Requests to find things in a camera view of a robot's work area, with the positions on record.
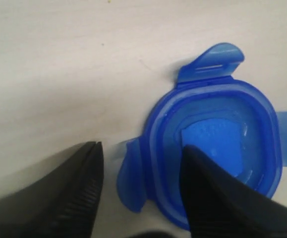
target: container lid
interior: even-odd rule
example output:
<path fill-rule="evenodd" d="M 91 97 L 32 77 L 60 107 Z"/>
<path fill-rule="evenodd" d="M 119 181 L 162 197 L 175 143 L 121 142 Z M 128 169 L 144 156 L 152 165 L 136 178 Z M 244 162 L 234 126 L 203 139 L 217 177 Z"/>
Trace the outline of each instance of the container lid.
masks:
<path fill-rule="evenodd" d="M 180 69 L 175 88 L 151 111 L 142 135 L 127 144 L 117 190 L 130 210 L 139 212 L 149 198 L 188 229 L 178 185 L 185 145 L 197 146 L 252 189 L 273 195 L 282 169 L 277 115 L 259 90 L 231 77 L 243 61 L 238 47 L 220 43 Z"/>

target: blue plastic lid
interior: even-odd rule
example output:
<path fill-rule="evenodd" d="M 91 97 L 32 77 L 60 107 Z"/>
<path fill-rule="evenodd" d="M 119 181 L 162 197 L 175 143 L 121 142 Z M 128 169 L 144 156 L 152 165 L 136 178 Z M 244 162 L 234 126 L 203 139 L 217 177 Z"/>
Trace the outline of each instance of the blue plastic lid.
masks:
<path fill-rule="evenodd" d="M 151 111 L 142 135 L 127 144 L 117 190 L 131 211 L 140 212 L 148 198 L 188 230 L 178 186 L 187 144 L 254 190 L 274 194 L 283 159 L 278 118 L 259 90 L 231 77 L 243 61 L 238 47 L 221 43 L 180 69 L 175 88 Z M 287 113 L 279 118 L 287 140 Z M 287 142 L 282 150 L 287 154 Z"/>

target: white countertop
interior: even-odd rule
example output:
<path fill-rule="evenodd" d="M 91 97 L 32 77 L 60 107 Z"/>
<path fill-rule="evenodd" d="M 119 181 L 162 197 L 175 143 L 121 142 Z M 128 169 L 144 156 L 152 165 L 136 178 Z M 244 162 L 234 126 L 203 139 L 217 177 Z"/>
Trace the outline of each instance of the white countertop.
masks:
<path fill-rule="evenodd" d="M 234 77 L 287 110 L 285 0 L 0 0 L 0 196 L 55 168 L 66 148 L 98 140 L 106 174 L 93 238 L 188 236 L 152 202 L 141 214 L 123 207 L 113 156 L 178 68 L 219 42 L 246 56 Z M 287 168 L 274 199 L 287 205 Z"/>

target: white table surface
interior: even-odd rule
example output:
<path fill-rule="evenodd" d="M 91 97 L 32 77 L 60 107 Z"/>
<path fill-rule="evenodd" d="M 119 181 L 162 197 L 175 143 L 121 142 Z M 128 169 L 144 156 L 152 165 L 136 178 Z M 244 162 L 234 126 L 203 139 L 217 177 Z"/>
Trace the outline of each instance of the white table surface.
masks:
<path fill-rule="evenodd" d="M 152 202 L 141 214 L 123 207 L 115 149 L 139 135 L 176 70 L 219 42 L 246 56 L 235 78 L 287 110 L 287 0 L 0 0 L 0 197 L 98 140 L 106 174 L 93 237 L 187 237 Z M 287 205 L 287 168 L 274 199 Z"/>

